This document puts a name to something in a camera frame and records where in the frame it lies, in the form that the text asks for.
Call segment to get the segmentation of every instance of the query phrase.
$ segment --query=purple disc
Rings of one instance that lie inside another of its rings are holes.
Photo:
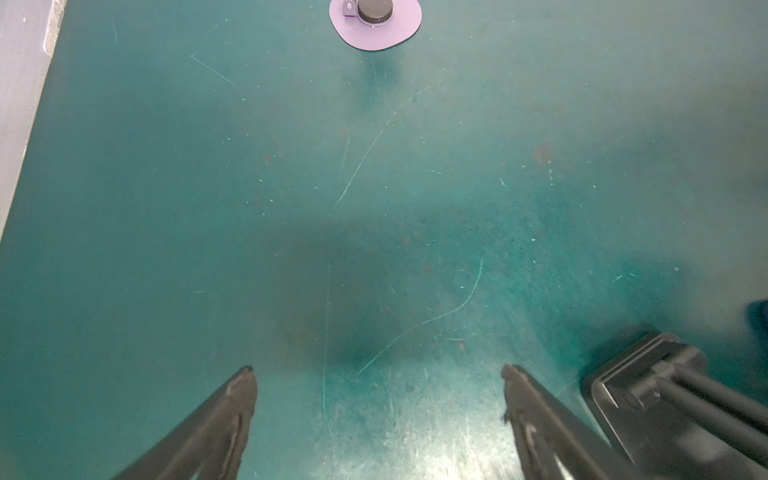
[[[422,24],[418,0],[392,0],[392,17],[381,25],[366,24],[344,15],[345,0],[331,0],[328,13],[339,36],[354,48],[376,51],[393,47],[411,38]]]

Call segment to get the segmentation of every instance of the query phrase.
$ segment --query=green mat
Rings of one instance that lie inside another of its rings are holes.
[[[0,477],[108,478],[244,364],[240,478],[520,478],[502,365],[591,422],[647,326],[768,399],[765,2],[423,0],[373,53],[327,6],[70,0],[0,243]]]

